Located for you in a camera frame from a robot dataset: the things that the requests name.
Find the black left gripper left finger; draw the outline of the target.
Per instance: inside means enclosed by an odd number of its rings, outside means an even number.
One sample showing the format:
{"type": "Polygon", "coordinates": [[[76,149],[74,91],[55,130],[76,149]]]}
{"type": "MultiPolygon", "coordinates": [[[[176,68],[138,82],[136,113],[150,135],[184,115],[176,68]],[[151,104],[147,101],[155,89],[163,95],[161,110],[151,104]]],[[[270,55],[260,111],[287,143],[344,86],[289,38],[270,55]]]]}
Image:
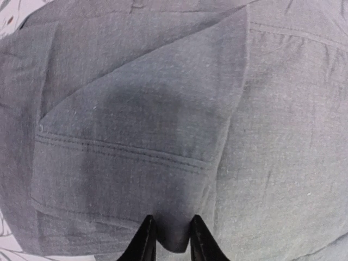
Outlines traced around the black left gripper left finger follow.
{"type": "Polygon", "coordinates": [[[147,215],[117,261],[155,261],[156,242],[156,222],[153,215],[147,215]]]}

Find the grey long sleeve shirt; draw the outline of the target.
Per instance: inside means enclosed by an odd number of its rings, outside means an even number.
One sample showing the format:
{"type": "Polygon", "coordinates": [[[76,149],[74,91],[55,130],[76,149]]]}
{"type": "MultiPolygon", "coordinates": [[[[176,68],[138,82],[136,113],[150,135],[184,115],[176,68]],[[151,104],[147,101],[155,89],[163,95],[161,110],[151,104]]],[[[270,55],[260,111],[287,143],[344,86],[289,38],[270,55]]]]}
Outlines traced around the grey long sleeve shirt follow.
{"type": "Polygon", "coordinates": [[[21,251],[347,260],[347,1],[51,1],[1,39],[21,251]]]}

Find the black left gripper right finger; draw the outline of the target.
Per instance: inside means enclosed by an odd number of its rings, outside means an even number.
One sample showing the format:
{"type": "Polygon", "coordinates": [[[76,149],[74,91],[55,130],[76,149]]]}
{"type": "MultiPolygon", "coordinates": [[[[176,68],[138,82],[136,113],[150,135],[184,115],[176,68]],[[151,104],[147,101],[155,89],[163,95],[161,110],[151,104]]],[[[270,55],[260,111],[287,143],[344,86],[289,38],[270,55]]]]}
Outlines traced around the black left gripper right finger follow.
{"type": "Polygon", "coordinates": [[[190,248],[192,261],[228,261],[199,215],[190,222],[190,248]]]}

